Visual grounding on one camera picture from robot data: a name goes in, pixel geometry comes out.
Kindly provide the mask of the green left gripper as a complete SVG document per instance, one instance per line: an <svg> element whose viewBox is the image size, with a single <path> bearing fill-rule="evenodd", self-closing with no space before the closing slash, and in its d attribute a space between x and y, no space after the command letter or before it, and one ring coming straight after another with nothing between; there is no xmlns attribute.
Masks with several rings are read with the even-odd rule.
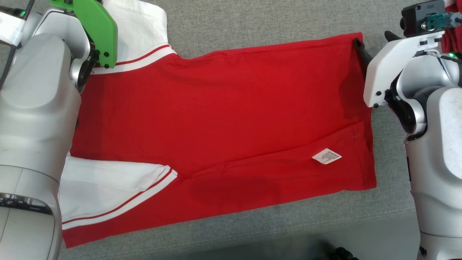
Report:
<svg viewBox="0 0 462 260"><path fill-rule="evenodd" d="M50 0L51 5L72 11L94 43L97 64L113 69L117 63L118 27L99 0Z"/></svg>

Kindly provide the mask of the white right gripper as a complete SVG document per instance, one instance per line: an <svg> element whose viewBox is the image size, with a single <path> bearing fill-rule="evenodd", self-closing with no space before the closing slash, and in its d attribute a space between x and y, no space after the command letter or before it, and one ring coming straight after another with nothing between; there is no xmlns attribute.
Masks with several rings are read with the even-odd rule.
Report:
<svg viewBox="0 0 462 260"><path fill-rule="evenodd" d="M440 31L402 39L391 31L385 31L384 37L388 43L374 58L366 51L363 41L355 38L353 45L358 54L363 78L365 78L363 91L365 104L369 108L382 105L384 96L378 96L377 92L384 93L389 89L393 80L417 52L436 49L439 46L436 39L442 38L444 33Z"/></svg>

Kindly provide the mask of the red garment with white band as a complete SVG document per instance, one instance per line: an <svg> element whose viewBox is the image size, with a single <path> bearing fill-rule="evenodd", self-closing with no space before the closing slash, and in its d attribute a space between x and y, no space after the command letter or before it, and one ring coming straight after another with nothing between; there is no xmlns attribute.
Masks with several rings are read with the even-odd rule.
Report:
<svg viewBox="0 0 462 260"><path fill-rule="evenodd" d="M460 13L462 15L462 0L444 0L446 12ZM462 24L445 30L442 41L445 53L462 53Z"/></svg>

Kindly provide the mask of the red shirt with white sleeves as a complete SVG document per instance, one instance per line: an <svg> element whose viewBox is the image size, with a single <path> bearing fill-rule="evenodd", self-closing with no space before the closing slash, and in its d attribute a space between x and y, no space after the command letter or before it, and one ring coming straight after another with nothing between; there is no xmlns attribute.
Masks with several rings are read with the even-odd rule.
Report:
<svg viewBox="0 0 462 260"><path fill-rule="evenodd" d="M362 33L186 59L162 8L103 6L119 60L81 95L59 192L67 248L376 187Z"/></svg>

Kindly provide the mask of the grey fabric sofa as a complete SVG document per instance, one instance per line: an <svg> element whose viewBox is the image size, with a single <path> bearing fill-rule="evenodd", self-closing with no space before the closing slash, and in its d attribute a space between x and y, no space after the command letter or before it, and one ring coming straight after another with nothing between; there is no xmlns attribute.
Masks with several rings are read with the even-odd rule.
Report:
<svg viewBox="0 0 462 260"><path fill-rule="evenodd" d="M425 0L147 0L168 18L178 54L362 32L368 52L400 32L401 10ZM415 260L419 245L404 132L385 106L373 111L377 187L146 229L70 249L59 260L321 259L344 247L360 260Z"/></svg>

